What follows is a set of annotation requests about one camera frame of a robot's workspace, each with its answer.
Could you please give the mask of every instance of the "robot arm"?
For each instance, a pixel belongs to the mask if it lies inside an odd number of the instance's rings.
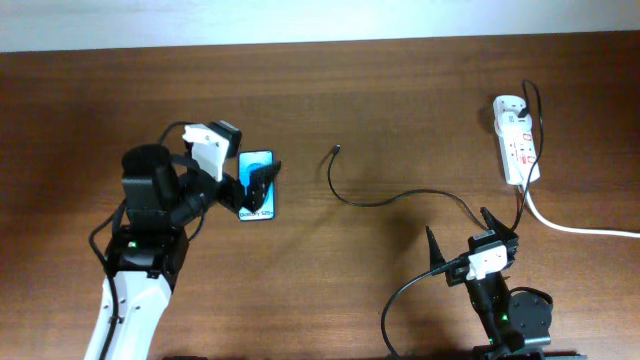
[[[246,196],[240,182],[223,171],[224,161],[236,156],[241,137],[225,122],[187,125],[185,156],[171,155],[159,144],[124,155],[122,184],[130,224],[113,227],[100,312],[85,360],[146,359],[189,249],[184,226],[216,202],[234,213],[243,206],[253,211],[262,206],[263,189],[274,181],[280,162],[255,170],[252,195]],[[187,171],[178,176],[173,164]]]

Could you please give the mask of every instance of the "wooden table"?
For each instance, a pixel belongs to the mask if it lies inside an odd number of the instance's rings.
[[[491,102],[543,95],[536,205],[552,221],[640,230],[640,34],[475,37],[0,55],[0,357],[77,359],[103,274],[87,235],[122,198],[121,156],[176,120],[225,119],[284,168],[275,221],[212,208],[150,358],[382,358],[388,297],[480,232],[450,199],[353,208],[431,187],[513,221]],[[169,146],[181,151],[179,133]],[[231,162],[227,171],[236,174]],[[640,241],[554,231],[526,213],[509,286],[554,296],[550,350],[640,352]],[[104,245],[106,235],[100,239]],[[392,308],[401,353],[487,342],[464,287],[424,281]]]

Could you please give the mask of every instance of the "white wall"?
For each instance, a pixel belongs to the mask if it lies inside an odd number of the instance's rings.
[[[639,0],[0,0],[0,51],[640,29]]]

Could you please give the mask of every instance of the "power strip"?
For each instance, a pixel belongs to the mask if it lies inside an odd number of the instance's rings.
[[[537,158],[531,132],[531,115],[518,117],[526,106],[522,98],[513,95],[498,96],[493,102],[494,126],[500,140],[504,177],[509,185],[525,186],[531,166]],[[536,164],[531,182],[538,178],[540,168]]]

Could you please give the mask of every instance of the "white power cord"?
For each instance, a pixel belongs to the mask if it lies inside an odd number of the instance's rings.
[[[522,186],[520,186],[520,191],[521,192],[524,191],[524,188]],[[531,199],[531,189],[529,189],[529,191],[527,191],[526,203],[527,203],[527,206],[529,207],[529,210],[531,210],[531,213],[533,213],[533,216],[535,216],[536,219],[540,220],[541,223],[547,225],[548,227],[550,227],[552,229],[556,229],[556,230],[560,230],[560,231],[566,231],[566,232],[575,233],[575,234],[624,236],[624,237],[631,237],[631,238],[640,238],[640,234],[639,233],[633,233],[633,232],[629,232],[629,231],[602,230],[602,229],[580,229],[580,228],[570,228],[570,227],[554,224],[551,221],[545,219],[544,216],[542,216],[540,214],[540,212],[538,212],[538,209],[536,209],[536,206],[533,204],[533,200]]]

